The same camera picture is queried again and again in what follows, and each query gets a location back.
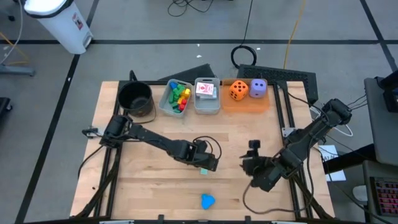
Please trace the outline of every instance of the orange tray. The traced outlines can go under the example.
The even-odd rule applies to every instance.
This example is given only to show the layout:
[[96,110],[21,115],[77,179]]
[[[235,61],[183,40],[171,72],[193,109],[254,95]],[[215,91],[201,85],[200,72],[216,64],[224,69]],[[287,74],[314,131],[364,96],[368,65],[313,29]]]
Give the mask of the orange tray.
[[221,86],[221,105],[227,112],[250,112],[262,113],[269,109],[268,85],[266,95],[263,98],[252,98],[248,94],[241,101],[232,99],[229,95],[229,88],[235,81],[244,82],[249,88],[253,78],[226,78]]

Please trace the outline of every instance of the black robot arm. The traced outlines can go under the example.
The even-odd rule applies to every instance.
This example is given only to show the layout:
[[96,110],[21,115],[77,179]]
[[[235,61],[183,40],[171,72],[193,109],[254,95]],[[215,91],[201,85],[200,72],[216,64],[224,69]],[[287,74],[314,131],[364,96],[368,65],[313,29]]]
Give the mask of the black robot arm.
[[242,168],[252,176],[251,186],[269,192],[281,178],[289,179],[296,174],[309,149],[337,125],[347,124],[351,110],[340,100],[330,100],[323,108],[322,115],[304,129],[293,131],[284,141],[284,147],[274,157],[258,156],[258,147],[253,147],[243,158]]
[[171,140],[155,132],[149,131],[140,124],[134,124],[127,116],[115,115],[111,118],[99,142],[102,146],[119,147],[123,142],[135,139],[164,150],[176,161],[215,171],[218,158],[214,154],[205,152],[206,141]]

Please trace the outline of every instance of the floor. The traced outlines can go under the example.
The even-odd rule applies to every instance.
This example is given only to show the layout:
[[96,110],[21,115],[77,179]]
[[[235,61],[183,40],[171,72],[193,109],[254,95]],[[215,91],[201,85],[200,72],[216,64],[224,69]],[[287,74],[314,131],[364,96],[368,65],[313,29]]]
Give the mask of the floor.
[[[181,17],[167,14],[172,0],[75,2],[95,35],[87,53],[69,54],[24,14],[19,47],[30,56],[36,76],[0,76],[0,96],[10,97],[14,105],[0,129],[1,223],[68,217],[86,144],[81,130],[91,124],[102,81],[126,80],[131,69],[139,80],[157,80],[204,63],[220,78],[237,74],[229,54],[243,38],[249,1],[215,0],[206,13],[188,9]],[[192,4],[202,9],[208,3]],[[254,0],[246,38],[257,49],[257,65],[282,68],[300,5],[301,1]],[[365,78],[386,76],[397,67],[397,7],[395,0],[307,0],[287,68],[317,74],[318,103],[330,98],[353,101],[364,94]],[[18,5],[1,1],[0,9],[16,15],[10,22],[0,14],[0,32],[15,40]],[[6,46],[0,40],[0,52],[6,53]],[[9,62],[20,59],[14,52]],[[236,61],[251,63],[251,55],[239,50]],[[354,111],[349,125],[354,137],[331,135],[353,149],[372,141],[366,107]],[[336,143],[328,139],[327,144]],[[30,206],[21,207],[40,164],[41,175],[34,175],[39,178],[37,187],[25,198],[31,198]],[[338,184],[346,191],[363,184],[360,166],[345,172],[348,180]],[[364,221],[360,209],[332,185],[330,191],[338,218]]]

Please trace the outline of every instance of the yellow cable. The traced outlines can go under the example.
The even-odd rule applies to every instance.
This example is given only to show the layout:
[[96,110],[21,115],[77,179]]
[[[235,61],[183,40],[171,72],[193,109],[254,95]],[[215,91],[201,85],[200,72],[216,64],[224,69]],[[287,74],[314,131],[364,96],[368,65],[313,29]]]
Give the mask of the yellow cable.
[[304,7],[305,7],[305,0],[303,0],[303,4],[301,5],[300,14],[298,15],[298,19],[296,20],[296,23],[294,24],[292,35],[290,36],[289,42],[287,43],[287,46],[286,46],[286,53],[285,53],[285,60],[284,60],[284,69],[286,69],[286,62],[287,62],[287,56],[289,55],[290,43],[292,42],[294,33],[296,32],[297,24],[299,24],[299,22],[301,20],[301,16],[303,15]]
[[[13,43],[11,43],[11,41],[2,33],[0,32],[0,36],[9,44],[11,45],[11,47],[14,46]],[[26,61],[21,61],[21,62],[11,62],[8,63],[8,65],[17,65],[17,64],[25,64],[25,63],[29,63],[29,57],[19,49],[18,46],[15,46],[15,49],[17,49],[17,51],[25,58]]]

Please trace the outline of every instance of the white paper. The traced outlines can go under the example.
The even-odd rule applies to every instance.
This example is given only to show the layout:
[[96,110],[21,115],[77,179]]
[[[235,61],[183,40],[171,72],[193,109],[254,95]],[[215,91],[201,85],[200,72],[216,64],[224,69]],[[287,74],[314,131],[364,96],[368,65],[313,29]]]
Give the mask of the white paper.
[[[323,156],[325,161],[328,161],[329,159],[333,159],[333,158],[338,157],[337,155],[335,155],[335,154],[337,154],[337,150],[336,150],[336,147],[334,145],[331,145],[331,146],[318,146],[318,148],[321,151],[322,156]],[[331,173],[330,176],[331,176],[331,179],[333,181],[345,181],[346,180],[346,176],[344,175],[344,171],[342,171],[342,170],[334,172],[334,173]],[[328,182],[330,181],[330,178],[329,178],[328,174],[326,175],[326,180]]]

